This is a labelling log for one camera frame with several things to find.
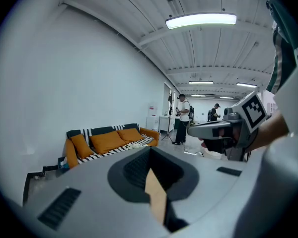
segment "floor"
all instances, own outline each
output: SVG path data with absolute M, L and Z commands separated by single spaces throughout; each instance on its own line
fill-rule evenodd
M 201 141 L 196 138 L 187 135 L 186 136 L 186 144 L 184 145 L 173 145 L 172 141 L 175 140 L 176 136 L 176 130 L 173 130 L 170 132 L 169 136 L 172 139 L 166 137 L 166 132 L 162 132 L 159 140 L 159 145 L 158 147 L 161 150 L 164 150 L 168 153 L 180 153 L 180 154 L 185 154 L 185 152 L 188 154 L 195 154 L 198 156 L 203 156 L 206 158 L 216 158 L 216 159 L 225 159 L 224 155 L 219 155 L 219 156 L 212 156 L 204 152 L 203 147 L 201 146 Z M 44 186 L 47 184 L 50 180 L 56 179 L 59 177 L 62 173 L 59 170 L 53 170 L 53 171 L 47 171 L 45 173 L 45 177 L 43 178 L 38 178 L 38 179 L 31 179 L 30 184 L 29 184 L 29 193 L 28 193 L 28 198 L 31 196 L 35 195 L 38 193 Z

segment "sofa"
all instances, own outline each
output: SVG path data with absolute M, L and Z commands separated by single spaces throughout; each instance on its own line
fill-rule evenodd
M 99 149 L 97 146 L 94 146 L 93 142 L 95 143 L 94 139 L 95 137 L 105 137 L 106 135 L 109 135 L 110 133 L 116 134 L 114 131 L 117 131 L 118 134 L 122 135 L 127 131 L 132 130 L 133 132 L 140 134 L 142 137 L 139 140 L 131 141 L 129 143 L 125 143 L 125 145 L 121 147 L 117 147 L 114 149 L 108 149 L 108 152 L 106 153 L 100 153 L 97 152 L 97 149 Z M 141 128 L 139 127 L 139 124 L 137 123 L 130 123 L 130 124 L 124 124 L 124 125 L 117 125 L 117 126 L 108 126 L 108 127 L 102 127 L 102 128 L 89 128 L 89 129 L 76 129 L 76 130 L 70 130 L 66 133 L 67 139 L 65 142 L 65 152 L 66 152 L 66 159 L 67 163 L 69 165 L 69 168 L 74 168 L 75 166 L 79 164 L 83 164 L 87 161 L 97 160 L 100 158 L 103 158 L 105 156 L 110 156 L 116 153 L 121 153 L 123 151 L 131 149 L 133 145 L 148 145 L 148 146 L 157 146 L 159 142 L 159 132 Z M 77 147 L 75 147 L 76 142 L 74 141 L 77 136 L 82 138 L 82 135 L 86 141 L 85 147 L 88 147 L 88 149 L 91 151 L 91 154 L 89 156 L 85 156 L 82 158 L 82 156 L 79 154 L 79 150 Z

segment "gray plastic surface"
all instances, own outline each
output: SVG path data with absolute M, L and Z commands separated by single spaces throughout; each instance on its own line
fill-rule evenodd
M 25 210 L 33 218 L 37 218 L 69 186 L 81 190 L 82 193 L 60 224 L 58 234 L 65 237 L 121 238 L 154 238 L 170 235 L 169 231 L 154 218 L 149 204 L 124 201 L 107 182 L 107 172 L 112 164 L 136 152 L 138 149 L 75 167 L 46 184 L 39 194 L 29 199 L 24 207 Z M 172 235 L 200 237 L 206 233 L 209 234 L 208 237 L 229 237 L 228 234 L 231 235 L 234 223 L 252 190 L 261 154 L 254 154 L 254 158 L 251 158 L 248 164 L 187 154 L 169 154 L 190 163 L 200 173 L 199 183 L 189 198 L 172 203 L 178 218 L 192 225 Z M 235 177 L 216 171 L 218 167 L 243 172 L 240 177 Z M 196 230 L 195 225 L 199 222 L 200 227 Z
M 262 237 L 285 213 L 297 193 L 298 135 L 277 139 L 267 148 L 234 237 Z M 298 232 L 294 230 L 292 237 L 298 237 Z
M 204 124 L 191 126 L 187 129 L 187 132 L 190 136 L 193 137 L 216 140 L 219 139 L 219 137 L 213 136 L 213 129 L 219 129 L 224 127 L 231 127 L 231 123 L 227 121 L 207 122 Z
M 238 113 L 228 113 L 227 115 L 223 116 L 223 120 L 229 121 L 230 123 L 237 123 L 242 121 Z

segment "backpack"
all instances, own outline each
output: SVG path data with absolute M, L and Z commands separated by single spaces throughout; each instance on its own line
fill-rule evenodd
M 208 121 L 211 121 L 211 115 L 212 115 L 211 110 L 209 110 L 209 112 L 208 112 Z
M 190 105 L 189 119 L 190 119 L 190 120 L 193 120 L 193 117 L 194 117 L 194 108 Z

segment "man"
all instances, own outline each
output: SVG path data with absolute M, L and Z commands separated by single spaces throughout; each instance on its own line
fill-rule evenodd
M 216 103 L 214 105 L 214 108 L 212 108 L 211 110 L 211 121 L 217 121 L 219 117 L 221 117 L 221 115 L 217 114 L 217 109 L 220 108 L 220 105 L 218 103 Z
M 177 131 L 177 136 L 175 141 L 172 142 L 174 145 L 185 144 L 185 136 L 187 133 L 187 125 L 190 121 L 189 112 L 190 112 L 190 104 L 188 100 L 185 98 L 184 94 L 179 95 L 180 106 L 179 106 L 179 114 L 180 114 L 180 124 Z
M 276 94 L 298 64 L 298 26 L 279 0 L 268 0 L 266 6 L 274 19 L 273 43 L 276 49 L 274 70 L 267 91 Z M 287 135 L 288 132 L 283 115 L 277 111 L 259 126 L 257 137 L 246 152 L 269 145 L 275 139 Z M 219 130 L 219 135 L 224 136 L 223 129 Z M 238 141 L 239 127 L 233 129 L 233 135 Z

